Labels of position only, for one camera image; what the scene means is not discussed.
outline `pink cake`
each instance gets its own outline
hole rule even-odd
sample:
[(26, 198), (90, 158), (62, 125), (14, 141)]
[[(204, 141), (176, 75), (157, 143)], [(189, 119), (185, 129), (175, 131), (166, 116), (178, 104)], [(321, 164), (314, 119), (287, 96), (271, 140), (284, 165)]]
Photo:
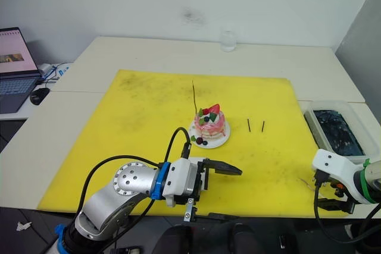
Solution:
[(202, 139), (218, 139), (225, 136), (225, 116), (220, 111), (220, 105), (200, 109), (195, 116), (196, 135)]

